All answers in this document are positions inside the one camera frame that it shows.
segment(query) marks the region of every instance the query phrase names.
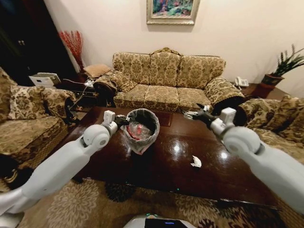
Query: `patterned carpet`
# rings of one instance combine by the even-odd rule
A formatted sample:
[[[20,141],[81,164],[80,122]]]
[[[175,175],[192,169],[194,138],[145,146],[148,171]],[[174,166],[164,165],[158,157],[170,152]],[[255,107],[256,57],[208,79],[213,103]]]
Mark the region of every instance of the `patterned carpet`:
[[[26,211],[19,228],[122,228],[135,215],[153,213],[182,219],[200,228],[285,227],[277,212],[253,206],[125,185],[85,180]]]

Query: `vase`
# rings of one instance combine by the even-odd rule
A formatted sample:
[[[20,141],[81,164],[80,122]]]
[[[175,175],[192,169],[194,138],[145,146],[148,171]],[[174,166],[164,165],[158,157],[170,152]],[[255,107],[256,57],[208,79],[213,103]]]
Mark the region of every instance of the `vase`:
[[[273,75],[266,74],[260,83],[261,87],[267,88],[267,89],[274,89],[277,84],[279,84],[280,81],[282,81],[284,77],[276,77]]]

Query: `telephone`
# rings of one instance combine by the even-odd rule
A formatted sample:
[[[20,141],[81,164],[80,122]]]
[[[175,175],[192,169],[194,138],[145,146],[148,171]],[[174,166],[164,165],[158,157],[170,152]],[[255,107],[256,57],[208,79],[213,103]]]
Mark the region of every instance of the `telephone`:
[[[248,80],[247,79],[242,79],[240,77],[237,77],[235,79],[235,85],[236,86],[242,86],[242,87],[248,87],[249,86],[249,83],[248,83]]]

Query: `side table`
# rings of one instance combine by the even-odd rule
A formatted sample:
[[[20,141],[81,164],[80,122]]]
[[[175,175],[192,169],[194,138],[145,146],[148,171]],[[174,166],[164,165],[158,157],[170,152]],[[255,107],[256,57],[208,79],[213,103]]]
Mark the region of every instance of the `side table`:
[[[270,90],[261,87],[259,84],[254,84],[254,83],[250,83],[248,87],[243,87],[242,93],[246,97],[274,99],[274,100],[281,100],[284,95],[288,94],[278,88],[275,88],[274,90]]]
[[[79,99],[83,93],[82,99],[77,103],[82,107],[92,107],[92,106],[104,106],[106,107],[106,99],[102,99],[100,96],[96,96],[94,88],[87,87],[82,83],[73,83],[66,80],[61,80],[62,83],[56,85],[57,89],[65,89],[72,91],[76,98]]]

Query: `trash bin liner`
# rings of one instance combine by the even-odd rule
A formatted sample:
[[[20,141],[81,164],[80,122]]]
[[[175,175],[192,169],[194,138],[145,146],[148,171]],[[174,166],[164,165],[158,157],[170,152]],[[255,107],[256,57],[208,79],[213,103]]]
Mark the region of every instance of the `trash bin liner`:
[[[155,142],[158,133],[160,132],[160,123],[158,121],[158,118],[153,112],[145,108],[135,109],[129,112],[127,118],[129,118],[130,123],[132,121],[141,123],[142,125],[149,128],[152,133],[152,135],[147,139],[137,140],[129,134],[126,126],[122,127],[130,149],[136,154],[142,155],[148,149],[148,147]]]

